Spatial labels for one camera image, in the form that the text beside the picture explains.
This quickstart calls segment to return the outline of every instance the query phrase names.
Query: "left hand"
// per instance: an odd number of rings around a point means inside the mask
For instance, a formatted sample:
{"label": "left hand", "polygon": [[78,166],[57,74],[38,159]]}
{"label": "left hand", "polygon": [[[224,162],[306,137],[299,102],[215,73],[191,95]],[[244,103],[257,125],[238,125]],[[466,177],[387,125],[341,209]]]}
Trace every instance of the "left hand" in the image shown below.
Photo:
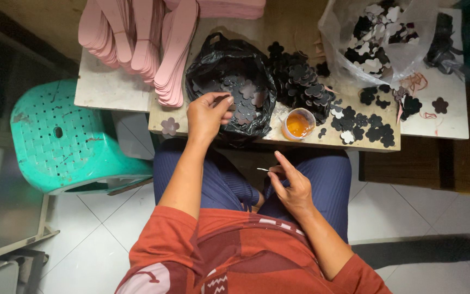
{"label": "left hand", "polygon": [[231,95],[231,93],[211,92],[190,103],[186,111],[189,141],[209,146],[219,132],[220,125],[230,122],[233,113],[228,111],[228,108],[233,104],[232,96],[225,98],[214,107],[215,98],[225,95]]}

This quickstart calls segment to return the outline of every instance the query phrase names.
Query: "plastic cup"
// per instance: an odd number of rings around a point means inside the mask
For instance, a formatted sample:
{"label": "plastic cup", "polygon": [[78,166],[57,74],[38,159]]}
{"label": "plastic cup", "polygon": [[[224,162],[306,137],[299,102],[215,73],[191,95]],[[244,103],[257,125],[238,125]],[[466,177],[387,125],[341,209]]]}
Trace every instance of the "plastic cup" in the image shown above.
{"label": "plastic cup", "polygon": [[[300,117],[301,120],[305,119],[308,126],[305,128],[304,133],[300,137],[297,137],[297,136],[293,135],[291,133],[291,131],[288,129],[288,119],[298,120],[299,117]],[[300,140],[303,140],[303,139],[309,137],[313,133],[313,131],[315,130],[315,126],[316,126],[316,121],[315,121],[315,117],[313,116],[313,114],[305,108],[297,108],[297,109],[291,110],[288,113],[288,116],[286,117],[286,119],[283,121],[283,123],[282,123],[282,134],[284,134],[284,137],[286,137],[288,140],[300,141]]]}

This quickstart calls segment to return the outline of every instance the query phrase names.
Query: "stool hole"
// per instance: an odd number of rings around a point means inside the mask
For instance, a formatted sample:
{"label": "stool hole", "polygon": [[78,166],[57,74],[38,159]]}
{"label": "stool hole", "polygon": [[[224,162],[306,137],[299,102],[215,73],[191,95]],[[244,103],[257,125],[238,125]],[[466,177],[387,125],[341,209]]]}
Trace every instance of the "stool hole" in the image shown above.
{"label": "stool hole", "polygon": [[55,137],[59,139],[63,136],[63,130],[60,127],[55,127],[54,134],[55,134]]}

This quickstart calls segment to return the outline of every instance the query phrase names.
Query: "chair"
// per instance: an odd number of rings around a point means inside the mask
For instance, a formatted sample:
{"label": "chair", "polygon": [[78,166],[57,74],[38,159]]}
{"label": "chair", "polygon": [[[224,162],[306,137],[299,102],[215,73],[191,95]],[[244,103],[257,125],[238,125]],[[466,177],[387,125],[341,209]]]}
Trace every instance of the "chair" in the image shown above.
{"label": "chair", "polygon": [[121,151],[109,111],[74,105],[77,81],[28,90],[10,115],[19,169],[43,193],[108,193],[152,177]]}

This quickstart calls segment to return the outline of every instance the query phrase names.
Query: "blue pants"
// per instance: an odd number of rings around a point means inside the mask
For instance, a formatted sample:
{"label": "blue pants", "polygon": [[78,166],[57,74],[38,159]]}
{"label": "blue pants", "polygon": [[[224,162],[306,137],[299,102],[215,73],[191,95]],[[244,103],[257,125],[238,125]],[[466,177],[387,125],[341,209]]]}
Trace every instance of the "blue pants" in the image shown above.
{"label": "blue pants", "polygon": [[[164,141],[153,159],[153,188],[158,204],[177,162],[186,146],[186,140],[173,138]],[[340,237],[347,243],[347,204],[351,186],[351,164],[343,150],[294,149],[286,158],[311,182],[313,203]],[[270,179],[264,179],[263,195],[266,201],[258,210],[264,216],[296,223],[278,199]],[[219,208],[251,211],[258,202],[258,191],[222,154],[208,149],[204,160],[201,208]]]}

